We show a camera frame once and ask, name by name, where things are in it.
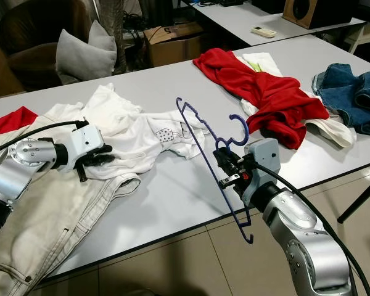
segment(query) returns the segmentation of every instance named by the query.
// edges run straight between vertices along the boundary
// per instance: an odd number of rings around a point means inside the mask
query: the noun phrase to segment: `floor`
[[[370,283],[370,199],[344,225],[335,219],[370,185],[370,167],[303,193],[357,258]],[[252,212],[247,244],[231,218],[203,226],[54,283],[32,296],[121,296],[146,287],[162,296],[296,295],[281,248]],[[365,295],[358,276],[359,295]]]

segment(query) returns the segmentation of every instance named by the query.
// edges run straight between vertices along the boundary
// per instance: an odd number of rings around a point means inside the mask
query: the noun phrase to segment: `blue jeans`
[[[370,72],[353,76],[351,66],[332,64],[314,77],[313,91],[339,112],[345,125],[370,135]]]

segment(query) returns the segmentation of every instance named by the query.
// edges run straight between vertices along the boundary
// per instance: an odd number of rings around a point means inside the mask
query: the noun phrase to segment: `red fabric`
[[[38,115],[21,107],[18,110],[0,118],[0,134],[15,131],[34,122]]]
[[[250,133],[264,128],[273,131],[281,144],[298,149],[306,135],[300,120],[329,118],[321,101],[308,97],[295,78],[255,72],[231,51],[214,48],[193,63],[209,79],[259,108],[247,120]]]

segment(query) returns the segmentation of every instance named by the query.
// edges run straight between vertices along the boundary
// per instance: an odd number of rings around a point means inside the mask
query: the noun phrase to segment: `background table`
[[[236,54],[249,52],[269,52],[282,74],[298,78],[304,90],[311,89],[315,74],[334,62],[350,64],[356,75],[370,71],[369,63],[314,36],[250,47]],[[143,106],[146,112],[173,110],[180,96],[200,112],[219,136],[243,136],[239,124],[228,119],[230,113],[244,115],[239,101],[206,78],[191,61],[5,97],[0,99],[0,116],[22,105],[43,114],[55,103],[87,102],[99,84],[107,83],[113,83],[119,95]],[[252,141],[262,137],[255,132],[250,138]],[[211,151],[211,137],[208,140],[206,150]],[[234,151],[243,154],[241,147]],[[307,133],[299,150],[280,146],[279,153],[280,175],[298,188],[312,187],[370,165],[370,136],[359,134],[354,147],[341,149],[321,136]],[[141,179],[134,194],[111,203],[85,240],[51,276],[106,261],[228,213],[200,156],[185,160],[164,152]],[[228,192],[235,208],[240,209],[238,196],[232,190]]]
[[[244,2],[243,5],[229,7],[223,7],[221,5],[199,6],[198,4],[194,4],[192,7],[251,46],[309,35],[320,31],[331,30],[333,28],[366,23],[363,20],[353,17],[350,23],[341,23],[307,30],[282,18],[282,14],[269,14],[253,6],[248,1]],[[259,36],[251,33],[251,28],[253,27],[263,27],[274,30],[277,34],[273,38]]]

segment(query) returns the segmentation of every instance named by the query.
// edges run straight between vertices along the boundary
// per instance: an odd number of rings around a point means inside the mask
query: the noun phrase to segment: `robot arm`
[[[87,121],[59,144],[51,138],[25,138],[9,146],[0,157],[0,229],[35,173],[50,169],[68,172],[75,168],[84,182],[87,178],[83,164],[90,163],[96,154],[111,150],[97,127]]]
[[[299,296],[350,296],[349,265],[335,240],[324,230],[321,220],[276,180],[255,169],[257,162],[278,173],[278,143],[264,139],[245,147],[239,157],[226,148],[214,151],[218,166],[229,176],[220,181],[226,188],[234,185],[246,207],[254,205],[283,249]]]

